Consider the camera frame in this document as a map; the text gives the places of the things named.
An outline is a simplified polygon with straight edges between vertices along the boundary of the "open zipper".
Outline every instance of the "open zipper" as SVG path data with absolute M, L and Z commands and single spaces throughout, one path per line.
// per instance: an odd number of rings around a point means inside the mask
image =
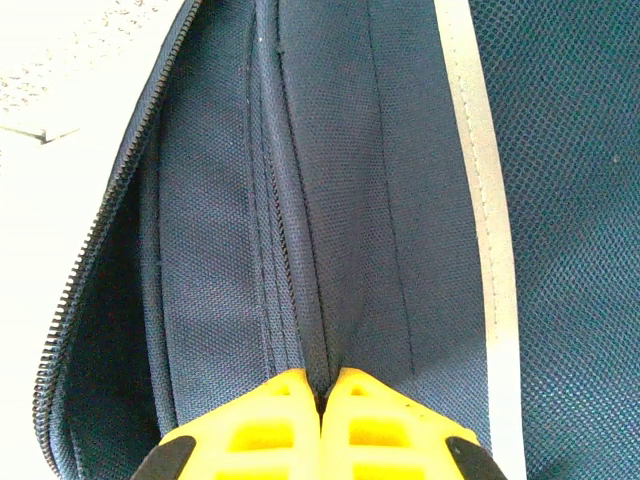
M 47 335 L 45 348 L 38 366 L 33 395 L 33 423 L 45 460 L 58 477 L 61 477 L 61 472 L 56 465 L 51 447 L 50 423 L 55 392 L 58 388 L 61 371 L 66 365 L 65 355 L 67 348 L 77 330 L 75 309 L 94 264 L 99 257 L 107 232 L 138 167 L 142 152 L 148 143 L 154 119 L 162 105 L 169 74 L 202 1 L 194 0 L 190 7 L 186 5 L 183 7 L 189 9 L 185 20 L 177 33 L 160 73 L 157 74 L 155 81 L 150 81 L 150 83 L 153 82 L 153 88 L 149 101 L 146 105 L 137 107 L 142 110 L 142 118 L 123 155 L 123 160 L 117 164 L 117 168 L 112 174 L 96 219 L 69 276 Z

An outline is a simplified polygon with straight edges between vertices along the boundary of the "navy mesh panel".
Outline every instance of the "navy mesh panel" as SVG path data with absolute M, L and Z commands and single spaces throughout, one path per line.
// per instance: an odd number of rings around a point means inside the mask
M 640 478 L 640 2 L 471 1 L 533 480 Z

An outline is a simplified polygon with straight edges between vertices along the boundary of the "navy blue bag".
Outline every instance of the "navy blue bag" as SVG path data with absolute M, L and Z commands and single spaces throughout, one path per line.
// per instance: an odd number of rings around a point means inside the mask
M 640 2 L 186 0 L 38 372 L 64 479 L 294 367 L 640 479 Z

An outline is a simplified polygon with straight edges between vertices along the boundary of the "yellow plastic part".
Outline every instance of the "yellow plastic part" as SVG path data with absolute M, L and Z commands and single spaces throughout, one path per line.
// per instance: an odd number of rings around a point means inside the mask
M 323 479 L 464 480 L 445 440 L 476 435 L 366 373 L 343 368 L 322 422 Z
M 304 370 L 295 369 L 169 432 L 196 447 L 180 480 L 319 479 L 320 420 Z

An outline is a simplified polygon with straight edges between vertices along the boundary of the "reflective strip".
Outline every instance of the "reflective strip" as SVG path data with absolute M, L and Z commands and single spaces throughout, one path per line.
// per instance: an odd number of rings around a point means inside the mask
M 515 270 L 489 99 L 468 1 L 434 3 L 478 236 L 491 447 L 507 478 L 525 479 Z

